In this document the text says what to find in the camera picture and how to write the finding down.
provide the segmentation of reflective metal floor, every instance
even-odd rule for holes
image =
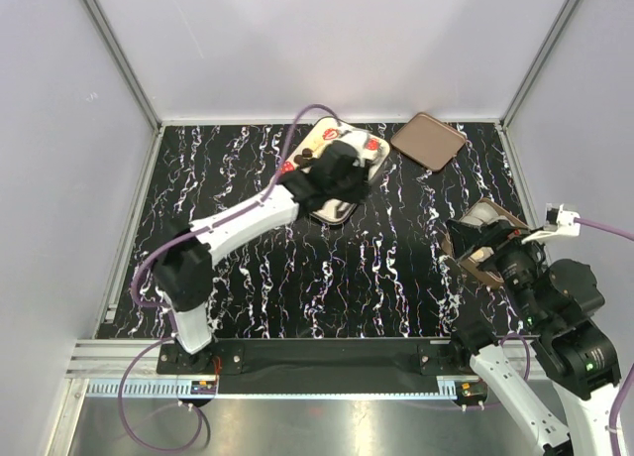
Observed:
[[[532,383],[559,418],[563,410],[550,383]],[[126,401],[134,425],[166,399]],[[531,454],[519,428],[503,408],[461,413],[429,409],[448,402],[215,400],[204,406],[211,425],[209,444],[201,436],[183,454],[214,456],[383,456]],[[174,408],[142,424],[137,433],[157,446],[185,443],[196,418]],[[137,446],[123,433],[114,399],[87,399],[77,426],[72,456],[157,454]]]

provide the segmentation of white wall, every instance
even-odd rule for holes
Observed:
[[[634,230],[634,0],[583,0],[511,124],[538,210],[574,203],[582,217]],[[596,316],[617,346],[624,374],[634,362],[634,244],[582,229],[551,246],[553,258],[591,264],[607,304]],[[634,394],[623,426],[634,449]]]
[[[500,117],[564,0],[100,0],[162,119]]]
[[[0,0],[0,451],[43,454],[151,130],[79,0]]]

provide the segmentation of marble tabletop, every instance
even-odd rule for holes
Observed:
[[[523,217],[494,124],[452,124],[466,145],[431,173],[393,150],[365,204],[343,226],[302,219],[260,236],[213,272],[208,320],[217,337],[449,335],[479,313],[500,333],[521,326],[504,289],[465,279],[443,257],[444,222],[487,197]],[[402,124],[360,124],[389,140]],[[133,305],[139,263],[171,238],[164,224],[222,211],[272,177],[287,126],[167,127],[128,264],[116,316],[100,338],[167,335],[168,319]],[[294,144],[310,130],[302,125]],[[148,276],[144,299],[160,299]]]

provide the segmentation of red object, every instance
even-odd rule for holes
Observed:
[[[379,145],[377,139],[370,139],[370,141],[366,144],[366,149],[369,151],[377,151],[378,147]]]
[[[337,139],[339,137],[339,131],[337,129],[326,129],[322,138],[324,141],[332,141],[333,139]]]
[[[287,173],[288,171],[294,171],[294,170],[295,170],[295,166],[289,161],[284,162],[284,164],[281,166],[282,173]]]

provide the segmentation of robotic arm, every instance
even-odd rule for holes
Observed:
[[[205,304],[212,291],[212,269],[262,233],[317,211],[328,200],[360,203],[370,192],[370,172],[380,166],[371,141],[366,131],[347,130],[324,147],[318,158],[284,173],[252,198],[184,226],[170,225],[174,237],[198,232],[194,239],[170,248],[153,267],[186,352],[195,354],[211,342]]]
[[[536,455],[611,454],[608,416],[621,375],[614,346],[591,320],[605,299],[588,265],[568,259],[545,265],[542,243],[577,236],[575,218],[579,215],[561,205],[550,209],[546,225],[533,232],[499,219],[479,227],[447,223],[458,259],[472,257],[481,260],[482,271],[499,272],[527,329],[539,335],[532,347],[554,382],[570,429],[507,364],[483,324],[460,329],[450,346],[452,357],[468,364],[498,395],[534,442]]]

